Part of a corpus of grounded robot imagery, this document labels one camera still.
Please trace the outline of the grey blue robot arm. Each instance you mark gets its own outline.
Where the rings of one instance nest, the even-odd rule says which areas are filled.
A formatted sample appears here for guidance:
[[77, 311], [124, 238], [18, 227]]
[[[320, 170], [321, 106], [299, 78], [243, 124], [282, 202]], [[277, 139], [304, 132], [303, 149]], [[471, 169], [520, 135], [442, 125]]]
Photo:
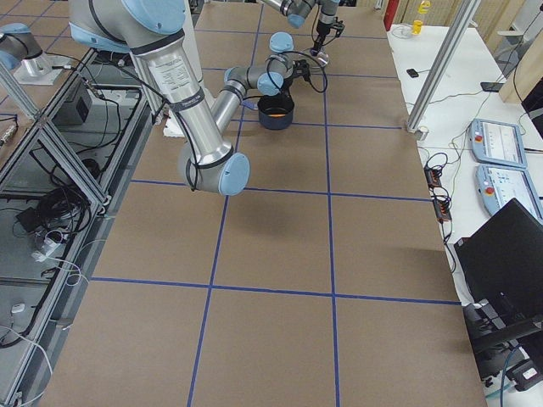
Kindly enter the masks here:
[[294, 28], [300, 28], [313, 8], [319, 7], [318, 23], [316, 25], [316, 39], [313, 40], [313, 47], [310, 49], [312, 56], [317, 56], [326, 45], [327, 36], [331, 30], [335, 30], [335, 36], [343, 33], [344, 23], [337, 17], [339, 1], [334, 0], [263, 0], [265, 5], [278, 11], [287, 18], [287, 21]]
[[187, 137], [178, 170], [189, 187], [237, 195], [247, 185], [250, 163], [222, 133], [248, 90], [279, 93], [294, 64], [274, 53], [262, 66], [233, 68], [209, 104], [183, 47], [185, 10], [182, 1], [71, 1], [70, 30], [79, 43], [128, 52], [143, 65], [139, 79], [161, 95]]

